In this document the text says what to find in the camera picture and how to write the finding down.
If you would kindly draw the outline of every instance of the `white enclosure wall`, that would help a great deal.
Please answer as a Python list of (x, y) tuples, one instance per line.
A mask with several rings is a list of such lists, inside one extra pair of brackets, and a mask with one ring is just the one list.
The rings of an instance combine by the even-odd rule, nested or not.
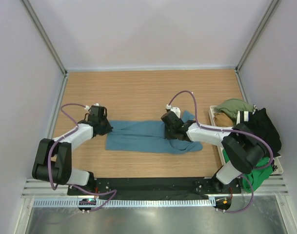
[(66, 69), (235, 67), (270, 0), (30, 0)]
[(20, 1), (0, 1), (0, 234), (15, 228), (62, 77)]
[(283, 0), (241, 70), (251, 103), (266, 107), (282, 140), (282, 166), (297, 206), (297, 0)]

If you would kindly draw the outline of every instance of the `wooden table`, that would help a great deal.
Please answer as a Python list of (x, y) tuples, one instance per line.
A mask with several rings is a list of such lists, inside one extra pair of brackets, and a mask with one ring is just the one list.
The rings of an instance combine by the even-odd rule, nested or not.
[[(208, 110), (229, 98), (242, 98), (233, 70), (125, 71), (70, 73), (62, 103), (92, 105), (108, 109), (109, 120), (160, 120), (165, 105), (181, 90), (194, 92), (198, 119), (210, 124)], [(181, 94), (172, 106), (194, 113), (189, 94)], [(65, 110), (77, 121), (85, 111), (76, 106)], [(54, 136), (74, 127), (59, 114)], [(73, 153), (73, 166), (91, 171), (95, 177), (188, 177), (212, 176), (221, 166), (216, 146), (203, 144), (200, 152), (184, 155), (106, 151), (107, 136), (96, 136)]]

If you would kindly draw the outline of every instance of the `blue cloth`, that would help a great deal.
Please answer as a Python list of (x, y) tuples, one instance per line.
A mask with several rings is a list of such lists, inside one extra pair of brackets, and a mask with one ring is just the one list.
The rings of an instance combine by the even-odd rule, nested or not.
[[(185, 111), (182, 120), (194, 119)], [(184, 154), (202, 150), (200, 142), (167, 140), (162, 121), (110, 121), (114, 128), (107, 135), (106, 150), (123, 150), (152, 153)]]

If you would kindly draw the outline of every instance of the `olive green fabric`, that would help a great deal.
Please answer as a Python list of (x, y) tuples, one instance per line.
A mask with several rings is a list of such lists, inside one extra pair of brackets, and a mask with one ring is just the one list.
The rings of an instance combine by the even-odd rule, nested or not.
[[(223, 156), (224, 156), (225, 162), (228, 162), (229, 158), (228, 158), (225, 150), (223, 150)], [(265, 164), (268, 163), (268, 161), (269, 161), (268, 157), (262, 158), (257, 163), (257, 167), (264, 166)], [(260, 185), (263, 183), (264, 180), (269, 178), (269, 176), (272, 172), (273, 172), (273, 169), (272, 169), (272, 166), (270, 165), (267, 168), (260, 169), (260, 170), (253, 169), (250, 174), (246, 175), (246, 178), (250, 181), (250, 183), (252, 184), (252, 188), (255, 191), (255, 190), (257, 190), (258, 187), (260, 187)], [(244, 186), (245, 191), (251, 193), (251, 189), (250, 189), (248, 182), (246, 180), (243, 180), (242, 184)]]
[(238, 111), (253, 112), (253, 110), (253, 105), (250, 105), (247, 102), (237, 98), (226, 100), (221, 105), (216, 107), (216, 111), (224, 112), (233, 121), (236, 121)]

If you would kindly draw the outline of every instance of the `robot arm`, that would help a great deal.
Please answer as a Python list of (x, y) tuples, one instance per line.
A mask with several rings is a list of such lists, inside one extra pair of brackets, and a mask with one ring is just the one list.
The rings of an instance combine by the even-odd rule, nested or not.
[(94, 182), (92, 172), (79, 170), (72, 167), (72, 152), (85, 141), (92, 139), (96, 135), (104, 135), (112, 131), (112, 127), (107, 120), (107, 109), (93, 105), (84, 118), (78, 122), (78, 126), (62, 136), (54, 139), (42, 139), (38, 146), (32, 176), (35, 179), (49, 181), (48, 176), (48, 157), (53, 144), (60, 139), (53, 149), (52, 156), (56, 155), (56, 161), (51, 162), (53, 182), (57, 184), (77, 184), (85, 186), (89, 181)]
[[(184, 123), (179, 115), (179, 108), (173, 107), (161, 117), (165, 124), (166, 139), (201, 141), (224, 147), (230, 161), (213, 176), (217, 190), (242, 173), (249, 174), (266, 152), (266, 148), (255, 139), (229, 132), (233, 129), (231, 127), (220, 128), (203, 124), (199, 127), (193, 120)], [(243, 124), (238, 124), (234, 129), (251, 133)]]

